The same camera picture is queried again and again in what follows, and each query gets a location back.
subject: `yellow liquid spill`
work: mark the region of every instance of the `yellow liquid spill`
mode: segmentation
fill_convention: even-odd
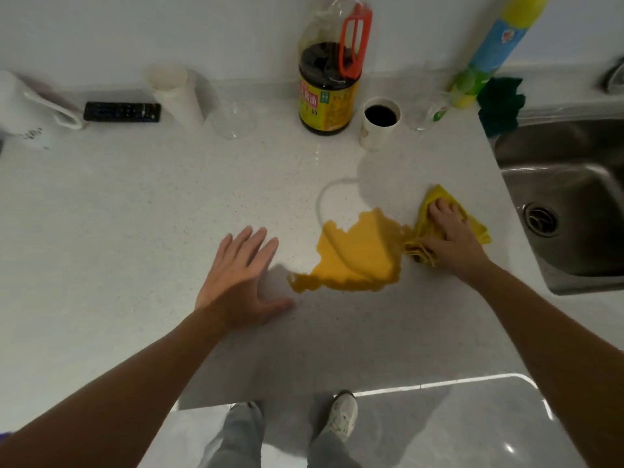
[[[378,291],[399,280],[403,242],[411,228],[376,208],[359,214],[344,231],[328,221],[316,245],[321,261],[310,274],[294,274],[290,287],[300,294],[321,286],[339,291]]]

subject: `white wall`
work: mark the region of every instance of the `white wall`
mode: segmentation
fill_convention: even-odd
[[[469,57],[500,0],[370,0],[369,72]],[[0,67],[51,86],[132,84],[177,59],[210,79],[296,76],[309,0],[0,0]],[[550,0],[509,62],[624,54],[624,0]]]

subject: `floor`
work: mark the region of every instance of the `floor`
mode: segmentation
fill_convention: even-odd
[[[314,427],[331,397],[263,402],[264,467],[306,466]],[[531,381],[514,375],[362,393],[358,405],[347,447],[365,468],[585,466]],[[220,443],[227,410],[172,412],[141,468],[203,466]]]

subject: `white kettle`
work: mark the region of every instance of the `white kettle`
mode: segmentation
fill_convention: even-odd
[[[14,74],[0,70],[0,130],[33,148],[50,149],[62,127],[80,130],[84,125],[78,113],[41,98]]]

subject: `cup of dark liquid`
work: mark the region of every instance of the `cup of dark liquid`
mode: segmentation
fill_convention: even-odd
[[[371,98],[364,104],[364,120],[359,144],[367,151],[379,151],[401,121],[401,108],[384,97]]]

